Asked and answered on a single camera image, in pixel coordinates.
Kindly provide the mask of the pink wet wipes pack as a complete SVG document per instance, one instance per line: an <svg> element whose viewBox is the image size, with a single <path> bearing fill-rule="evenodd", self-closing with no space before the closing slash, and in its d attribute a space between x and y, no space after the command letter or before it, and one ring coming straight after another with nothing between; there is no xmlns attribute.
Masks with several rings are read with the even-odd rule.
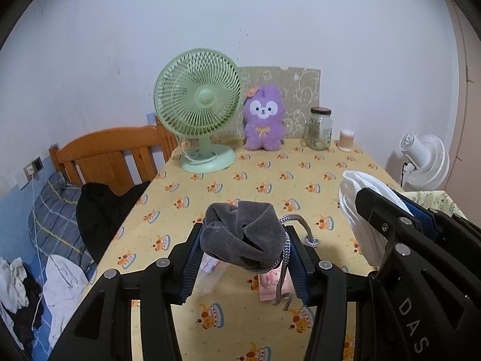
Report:
<svg viewBox="0 0 481 361"><path fill-rule="evenodd" d="M280 280L281 267L259 276L260 301L273 301L276 298L277 284ZM293 292L290 273L287 271L281 288L281 293Z"/></svg>

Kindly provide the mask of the white cloth bundle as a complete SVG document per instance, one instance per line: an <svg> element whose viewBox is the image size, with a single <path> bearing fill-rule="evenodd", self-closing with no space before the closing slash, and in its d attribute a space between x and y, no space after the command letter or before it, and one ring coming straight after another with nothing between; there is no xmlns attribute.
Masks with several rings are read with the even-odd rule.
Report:
<svg viewBox="0 0 481 361"><path fill-rule="evenodd" d="M369 223L372 211L392 209L394 214L412 212L401 198L379 179L355 170L346 170L338 188L340 209L357 240L361 253L370 266L379 267L383 259L389 234L380 229L381 220L374 216L374 225Z"/></svg>

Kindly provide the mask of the grey velvet drawstring pouch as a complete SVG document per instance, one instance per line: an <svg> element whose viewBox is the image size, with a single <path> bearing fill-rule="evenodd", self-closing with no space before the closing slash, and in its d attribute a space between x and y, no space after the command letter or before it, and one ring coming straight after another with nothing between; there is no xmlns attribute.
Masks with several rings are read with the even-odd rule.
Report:
<svg viewBox="0 0 481 361"><path fill-rule="evenodd" d="M213 203L208 206L200 246L209 256L258 275L279 268L272 304L276 306L285 299L284 309L287 310L293 300L291 292L282 290L289 263L293 260L292 238L284 227L289 221L304 227L309 247L316 248L320 244L301 215L287 214L279 218L269 203L242 200L238 205Z"/></svg>

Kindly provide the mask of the clear plastic zip bag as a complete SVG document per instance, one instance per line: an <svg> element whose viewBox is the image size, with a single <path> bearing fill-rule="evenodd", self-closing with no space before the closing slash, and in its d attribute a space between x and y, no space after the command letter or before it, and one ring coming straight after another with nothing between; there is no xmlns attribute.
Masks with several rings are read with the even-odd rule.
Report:
<svg viewBox="0 0 481 361"><path fill-rule="evenodd" d="M204 253L201 259L201 265L197 273L197 279L194 289L200 295L206 295L214 292L217 283L222 278L228 264L219 259L213 258Z"/></svg>

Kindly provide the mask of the yellow cartoon fabric storage box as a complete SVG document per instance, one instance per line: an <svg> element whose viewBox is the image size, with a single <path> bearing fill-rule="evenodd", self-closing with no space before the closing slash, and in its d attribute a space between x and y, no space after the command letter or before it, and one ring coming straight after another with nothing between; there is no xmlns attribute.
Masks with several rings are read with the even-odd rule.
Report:
<svg viewBox="0 0 481 361"><path fill-rule="evenodd" d="M466 218L465 214L445 191L403 192L403 195L424 209L433 208L449 216L457 214Z"/></svg>

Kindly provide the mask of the beige door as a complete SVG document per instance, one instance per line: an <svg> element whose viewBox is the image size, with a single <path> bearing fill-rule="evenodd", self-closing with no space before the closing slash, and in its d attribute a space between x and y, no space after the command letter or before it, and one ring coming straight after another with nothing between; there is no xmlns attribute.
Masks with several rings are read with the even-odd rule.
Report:
<svg viewBox="0 0 481 361"><path fill-rule="evenodd" d="M480 40L457 4L445 2L457 44L459 90L444 190L472 223L480 225Z"/></svg>

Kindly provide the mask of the white clothes on bed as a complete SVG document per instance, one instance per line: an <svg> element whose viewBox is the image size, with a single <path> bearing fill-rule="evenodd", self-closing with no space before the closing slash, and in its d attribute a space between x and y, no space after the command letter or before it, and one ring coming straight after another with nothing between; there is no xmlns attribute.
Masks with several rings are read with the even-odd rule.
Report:
<svg viewBox="0 0 481 361"><path fill-rule="evenodd" d="M39 288L20 258L1 259L1 319L23 351L32 341L32 329L41 325L42 305L51 314L49 344L55 346L88 284L79 266L57 254L48 256L46 275L47 282Z"/></svg>

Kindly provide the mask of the white floor fan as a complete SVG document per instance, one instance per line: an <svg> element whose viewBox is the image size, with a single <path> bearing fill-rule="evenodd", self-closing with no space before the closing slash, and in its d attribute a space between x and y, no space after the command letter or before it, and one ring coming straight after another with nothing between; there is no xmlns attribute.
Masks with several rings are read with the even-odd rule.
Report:
<svg viewBox="0 0 481 361"><path fill-rule="evenodd" d="M406 134L400 140L400 150L408 159L401 173L404 190L434 191L447 177L449 152L439 137Z"/></svg>

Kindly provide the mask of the blue plaid pillow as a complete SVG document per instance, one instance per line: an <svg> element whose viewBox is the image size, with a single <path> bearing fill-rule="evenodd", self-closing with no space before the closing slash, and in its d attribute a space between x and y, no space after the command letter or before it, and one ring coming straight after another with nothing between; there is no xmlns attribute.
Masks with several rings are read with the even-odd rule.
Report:
<svg viewBox="0 0 481 361"><path fill-rule="evenodd" d="M56 254L78 265L91 278L97 264L81 238L77 221L80 187L69 183L61 172L53 173L33 202L29 235L41 269Z"/></svg>

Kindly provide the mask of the black garment on bed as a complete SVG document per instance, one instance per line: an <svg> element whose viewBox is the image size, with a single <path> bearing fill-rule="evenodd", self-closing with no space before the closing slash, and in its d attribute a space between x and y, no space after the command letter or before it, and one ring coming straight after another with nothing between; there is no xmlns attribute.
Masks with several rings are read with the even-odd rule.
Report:
<svg viewBox="0 0 481 361"><path fill-rule="evenodd" d="M87 183L81 187L76 219L83 243L96 264L149 184L134 185L120 196L106 184Z"/></svg>

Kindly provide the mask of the cotton swab container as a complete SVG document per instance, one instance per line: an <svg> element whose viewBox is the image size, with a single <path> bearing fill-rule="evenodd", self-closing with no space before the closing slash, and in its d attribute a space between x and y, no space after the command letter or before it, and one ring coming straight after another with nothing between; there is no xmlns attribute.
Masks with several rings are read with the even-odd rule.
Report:
<svg viewBox="0 0 481 361"><path fill-rule="evenodd" d="M348 129L341 129L338 139L338 148L340 151L349 153L355 142L355 133Z"/></svg>

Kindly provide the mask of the glass jar dark lid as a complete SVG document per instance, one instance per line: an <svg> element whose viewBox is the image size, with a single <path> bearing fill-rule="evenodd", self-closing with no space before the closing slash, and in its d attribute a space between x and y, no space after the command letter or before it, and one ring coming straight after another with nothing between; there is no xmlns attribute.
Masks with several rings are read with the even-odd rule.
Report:
<svg viewBox="0 0 481 361"><path fill-rule="evenodd" d="M328 150L332 139L332 111L329 108L311 107L310 112L303 133L305 144L316 151Z"/></svg>

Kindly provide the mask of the purple plush bunny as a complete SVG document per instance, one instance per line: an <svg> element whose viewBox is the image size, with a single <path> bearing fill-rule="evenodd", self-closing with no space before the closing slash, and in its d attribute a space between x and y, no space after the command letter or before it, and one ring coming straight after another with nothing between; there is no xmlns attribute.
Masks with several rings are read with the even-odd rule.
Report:
<svg viewBox="0 0 481 361"><path fill-rule="evenodd" d="M243 106L245 148L277 151L284 139L284 103L277 86L251 88Z"/></svg>

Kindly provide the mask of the green desk fan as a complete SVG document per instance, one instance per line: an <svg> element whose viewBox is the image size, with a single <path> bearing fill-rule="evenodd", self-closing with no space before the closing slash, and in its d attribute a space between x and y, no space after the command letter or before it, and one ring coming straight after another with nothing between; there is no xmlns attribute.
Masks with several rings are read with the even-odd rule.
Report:
<svg viewBox="0 0 481 361"><path fill-rule="evenodd" d="M211 142L241 104L241 78L229 57L205 48L176 56L158 76L153 100L160 123L179 141L183 170L206 174L234 164L233 149Z"/></svg>

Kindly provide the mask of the wall power socket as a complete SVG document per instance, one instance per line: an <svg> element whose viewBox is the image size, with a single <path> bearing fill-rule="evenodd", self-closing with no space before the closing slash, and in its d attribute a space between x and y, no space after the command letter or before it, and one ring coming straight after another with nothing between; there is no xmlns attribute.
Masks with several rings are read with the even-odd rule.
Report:
<svg viewBox="0 0 481 361"><path fill-rule="evenodd" d="M27 180L34 178L41 170L43 170L43 162L40 157L29 163L24 167L24 173Z"/></svg>

